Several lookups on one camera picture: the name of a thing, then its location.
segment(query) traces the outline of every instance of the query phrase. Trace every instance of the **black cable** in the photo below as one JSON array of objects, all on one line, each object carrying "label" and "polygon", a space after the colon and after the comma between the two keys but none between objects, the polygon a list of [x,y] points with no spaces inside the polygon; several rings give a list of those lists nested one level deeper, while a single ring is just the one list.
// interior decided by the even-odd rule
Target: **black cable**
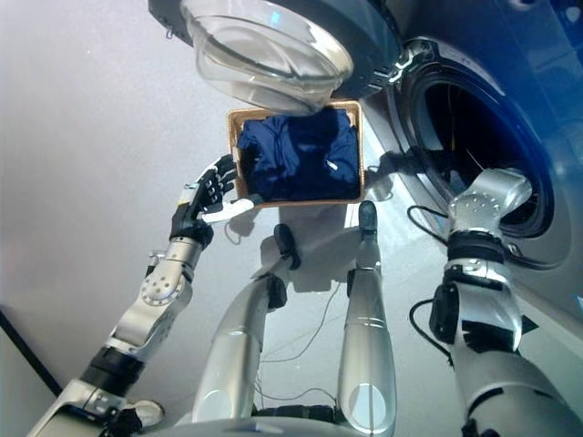
[{"label": "black cable", "polygon": [[447,246],[446,239],[435,234],[433,231],[429,230],[428,228],[426,228],[425,226],[423,226],[421,223],[419,223],[417,220],[415,220],[413,218],[413,214],[411,214],[411,211],[413,211],[414,209],[421,209],[425,212],[429,212],[430,214],[434,214],[438,217],[441,217],[442,219],[447,219],[447,215],[444,214],[443,212],[439,212],[439,211],[436,211],[434,209],[424,207],[423,205],[412,205],[411,207],[407,208],[407,217],[411,220],[411,223],[413,223],[418,229],[422,230],[425,234],[430,235],[431,237],[433,237],[434,239],[439,241],[444,246]]},{"label": "black cable", "polygon": [[415,312],[417,311],[417,309],[419,307],[423,307],[424,305],[427,305],[429,303],[433,303],[433,299],[427,299],[427,300],[421,300],[417,303],[415,303],[415,305],[413,307],[411,307],[411,309],[409,310],[409,322],[411,322],[411,326],[413,326],[413,329],[417,331],[417,333],[423,337],[426,341],[428,341],[432,346],[434,346],[438,351],[440,351],[441,353],[443,353],[446,358],[447,358],[447,362],[450,366],[454,366],[454,362],[452,361],[452,356],[451,354],[447,351],[446,348],[444,348],[441,344],[439,344],[437,341],[435,341],[434,339],[432,339],[431,337],[429,337],[429,335],[422,330],[421,328],[419,328],[419,326],[417,325],[417,323],[415,322]]},{"label": "black cable", "polygon": [[38,359],[35,353],[28,347],[26,341],[20,336],[15,327],[6,318],[5,314],[0,310],[0,328],[2,328],[8,338],[13,342],[15,347],[22,353],[25,360],[33,368],[38,377],[45,383],[46,387],[55,395],[58,396],[63,391],[56,379],[45,365]]},{"label": "black cable", "polygon": [[[411,211],[413,211],[414,209],[421,209],[425,212],[429,212],[430,214],[434,214],[438,217],[441,217],[442,219],[449,219],[449,217],[446,214],[444,214],[443,212],[436,211],[435,209],[431,209],[431,208],[425,207],[423,205],[412,205],[411,207],[409,207],[407,209],[407,217],[409,218],[409,220],[411,220],[411,222],[418,229],[422,230],[425,234],[433,237],[434,239],[439,241],[444,246],[447,246],[446,239],[435,234],[432,230],[426,228],[425,226],[423,226],[421,223],[419,223],[417,220],[415,220],[413,218]],[[538,270],[538,271],[551,270],[551,269],[554,269],[558,266],[558,263],[548,263],[548,262],[544,262],[544,261],[539,261],[537,259],[531,259],[529,257],[525,257],[524,255],[516,255],[516,254],[512,253],[512,251],[510,251],[510,249],[507,248],[506,246],[504,246],[504,258],[506,261],[508,261],[511,264],[514,264],[518,267],[522,267],[525,269],[531,269],[531,270]]]}]

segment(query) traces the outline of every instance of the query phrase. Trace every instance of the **washing machine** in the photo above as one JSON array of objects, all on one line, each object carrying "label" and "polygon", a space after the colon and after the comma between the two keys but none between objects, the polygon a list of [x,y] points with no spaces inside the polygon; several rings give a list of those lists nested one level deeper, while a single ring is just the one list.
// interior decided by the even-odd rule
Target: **washing machine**
[{"label": "washing machine", "polygon": [[581,0],[149,0],[212,86],[275,112],[363,101],[419,203],[528,176],[503,220],[530,314],[583,356]]}]

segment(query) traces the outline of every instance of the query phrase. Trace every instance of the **washing machine door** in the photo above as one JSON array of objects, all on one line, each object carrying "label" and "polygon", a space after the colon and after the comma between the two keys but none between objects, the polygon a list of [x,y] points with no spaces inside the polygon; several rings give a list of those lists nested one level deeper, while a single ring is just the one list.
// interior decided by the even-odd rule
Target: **washing machine door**
[{"label": "washing machine door", "polygon": [[218,90],[273,112],[309,115],[331,97],[379,91],[402,52],[378,0],[149,1],[192,44]]}]

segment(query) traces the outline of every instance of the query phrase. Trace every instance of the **silver robot leg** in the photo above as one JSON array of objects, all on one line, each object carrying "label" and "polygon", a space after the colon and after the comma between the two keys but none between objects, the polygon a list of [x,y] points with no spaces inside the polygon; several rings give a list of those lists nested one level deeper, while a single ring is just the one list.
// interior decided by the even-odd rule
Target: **silver robot leg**
[{"label": "silver robot leg", "polygon": [[396,418],[395,374],[372,202],[361,205],[359,221],[363,239],[356,269],[349,273],[350,302],[344,325],[338,406],[358,432],[390,436]]}]

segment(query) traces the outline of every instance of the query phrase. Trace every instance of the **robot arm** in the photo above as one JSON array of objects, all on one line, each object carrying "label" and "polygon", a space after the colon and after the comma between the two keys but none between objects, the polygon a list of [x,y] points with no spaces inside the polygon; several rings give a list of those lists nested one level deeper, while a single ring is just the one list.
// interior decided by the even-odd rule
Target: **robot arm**
[{"label": "robot arm", "polygon": [[126,393],[190,302],[194,269],[213,237],[210,224],[254,207],[248,198],[221,203],[235,177],[235,165],[226,156],[184,187],[172,217],[168,248],[150,256],[135,302],[81,378],[65,387],[29,437],[99,435],[124,408]]},{"label": "robot arm", "polygon": [[521,312],[499,224],[530,195],[523,176],[488,169],[449,206],[448,262],[430,327],[449,344],[464,436],[583,435],[551,382],[518,352]]}]

